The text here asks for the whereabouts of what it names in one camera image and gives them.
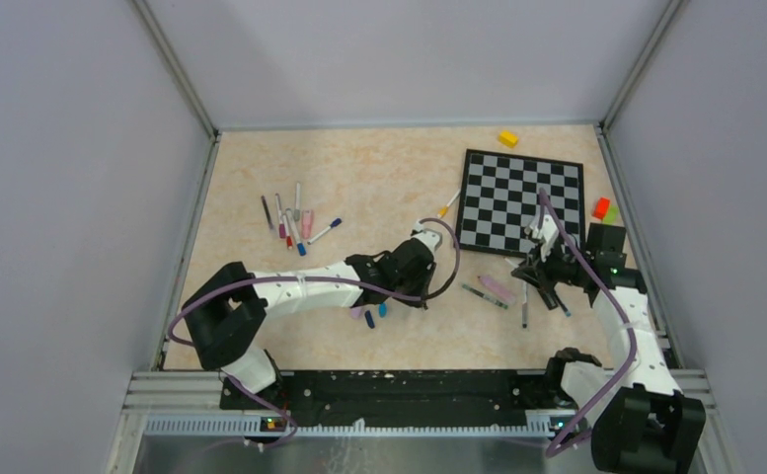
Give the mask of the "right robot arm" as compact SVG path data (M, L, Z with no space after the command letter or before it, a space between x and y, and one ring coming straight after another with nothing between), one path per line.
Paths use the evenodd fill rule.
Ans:
M686 473L706 423L704 404L685 395L671 374L657 340L642 274L626 265L626 230L592 223L577 249L549 216L524 230L534 244L513 276L556 304L559 283L579 287L608 340L614 372L576 348L549 361L546 399L557 407L575 403L588 425L579 433L563 427L556 447L586 439L595 467L611 473Z

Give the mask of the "white marker dark blue cap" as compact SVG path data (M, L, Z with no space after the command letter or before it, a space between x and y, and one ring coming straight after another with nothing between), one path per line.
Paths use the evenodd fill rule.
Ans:
M523 330L528 329L528 283L523 282L522 294L521 294L521 328Z

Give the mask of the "black marker blue cap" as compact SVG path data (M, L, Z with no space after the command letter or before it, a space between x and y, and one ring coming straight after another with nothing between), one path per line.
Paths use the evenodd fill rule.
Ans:
M549 310L562 308L562 302L554 288L538 289L537 292Z

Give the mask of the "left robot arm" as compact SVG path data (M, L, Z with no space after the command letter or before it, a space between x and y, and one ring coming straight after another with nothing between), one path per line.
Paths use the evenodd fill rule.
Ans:
M254 343L265 321L378 305L390 297L419 307L428 298L440 243L433 231L416 232L393 251L297 272L254 273L240 262L223 266L181 311L200 367L231 374L256 407L274 405L281 392L277 368Z

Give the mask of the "green gel pen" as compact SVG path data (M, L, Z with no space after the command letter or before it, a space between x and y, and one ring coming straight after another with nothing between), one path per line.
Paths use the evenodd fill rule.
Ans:
M496 298L496 297L494 297L494 296L492 296L490 294L487 294L487 293L485 293L483 291L480 291L479 289L476 289L475 287L473 287L473 286L471 286L469 284L462 283L461 287L464 290L470 292L471 294L474 294L475 296L477 296L477 297L479 297L479 298L481 298L481 299L483 299L485 301L488 301L489 303L491 303L494 306L497 306L497 307L502 308L502 309L507 309L508 308L508 305L505 302L501 301L500 299L498 299L498 298Z

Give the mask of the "pink highlighter pen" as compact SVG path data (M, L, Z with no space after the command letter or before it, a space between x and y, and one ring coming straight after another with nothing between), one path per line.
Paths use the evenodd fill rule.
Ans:
M493 293L496 298L503 303L507 305L513 305L515 303L515 294L491 276L478 276L478 281L485 289Z

